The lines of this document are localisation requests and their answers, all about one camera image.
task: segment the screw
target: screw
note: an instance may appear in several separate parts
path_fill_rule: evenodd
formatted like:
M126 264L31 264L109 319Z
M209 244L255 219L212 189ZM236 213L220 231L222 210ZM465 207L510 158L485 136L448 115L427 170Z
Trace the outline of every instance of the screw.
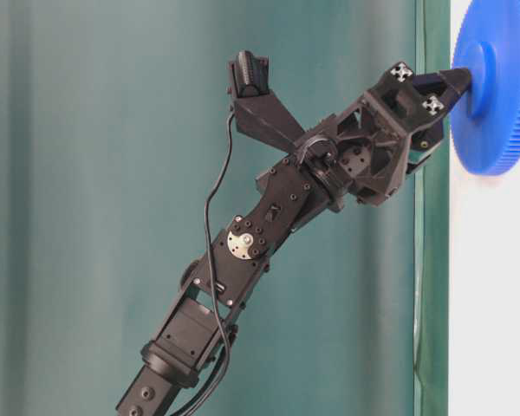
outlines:
M129 409L129 416L141 416L142 409L139 406L131 406Z
M152 400L154 398L154 389L149 386L142 387L142 389L140 389L140 397L146 401Z

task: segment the teal fabric backdrop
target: teal fabric backdrop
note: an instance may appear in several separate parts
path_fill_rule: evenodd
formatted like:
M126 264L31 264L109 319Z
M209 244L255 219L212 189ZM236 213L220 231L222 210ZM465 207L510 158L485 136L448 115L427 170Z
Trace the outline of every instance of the teal fabric backdrop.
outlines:
M0 0L0 416L114 414L204 251L229 58L268 55L309 127L414 65L415 26L414 0ZM278 157L237 135L215 228ZM410 180L294 235L200 414L411 416L413 228Z

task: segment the black plastic part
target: black plastic part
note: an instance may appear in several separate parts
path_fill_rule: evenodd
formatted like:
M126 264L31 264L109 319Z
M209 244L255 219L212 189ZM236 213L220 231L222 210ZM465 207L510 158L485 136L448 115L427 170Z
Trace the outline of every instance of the black plastic part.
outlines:
M163 416L179 390L181 387L163 379L148 366L143 366L115 410L120 416Z

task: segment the white wall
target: white wall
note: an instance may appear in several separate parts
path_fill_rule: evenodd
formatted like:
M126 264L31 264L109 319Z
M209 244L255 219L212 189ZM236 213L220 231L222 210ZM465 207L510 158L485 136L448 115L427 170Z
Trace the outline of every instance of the white wall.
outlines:
M454 48L470 2L451 3ZM451 416L520 414L520 162L483 178L451 153L449 366Z

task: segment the black cable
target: black cable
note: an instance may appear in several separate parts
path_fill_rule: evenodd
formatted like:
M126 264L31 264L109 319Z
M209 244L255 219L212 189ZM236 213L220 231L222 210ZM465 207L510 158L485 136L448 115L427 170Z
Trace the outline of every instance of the black cable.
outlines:
M214 184L213 188L208 195L205 203L205 236L206 236L206 255L208 256L208 267L210 269L210 290L211 290L211 299L212 305L214 309L214 316L216 317L216 323L218 324L218 330L221 334L222 341L224 344L224 349L220 356L218 357L218 361L216 362L216 366L212 369L208 380L204 383L204 385L200 388L200 390L195 394L191 400L189 400L181 409L179 409L172 416L191 416L193 415L204 403L208 400L208 398L214 393L214 390L218 387L221 380L225 377L227 373L227 368L229 367L230 358L231 358L231 341L225 330L224 324L222 323L222 319L219 315L219 307L218 307L218 294L216 293L216 267L213 261L212 255L212 247L211 247L211 233L210 233L210 202L218 192L219 187L221 186L222 181L224 180L225 173L227 172L227 167L229 166L229 162L231 160L231 152L233 150L233 136L231 134L231 123L235 114L231 110L229 117L227 117L226 127L227 127L227 156L225 157L224 164L222 165L222 170L219 173L218 179Z
M222 348L221 353L219 353L219 357L216 360L216 364L214 365L214 368L211 370L210 375L208 376L208 379L205 381L205 383L202 385L200 390L197 391L197 393L192 396L192 399L187 401L184 406L182 406L177 412L172 413L172 416L182 416L187 410L189 410L196 402L199 400L202 395L205 393L206 389L210 386L210 384L214 381L216 378L216 375L218 375L219 369L222 367L222 362L225 358L225 348Z

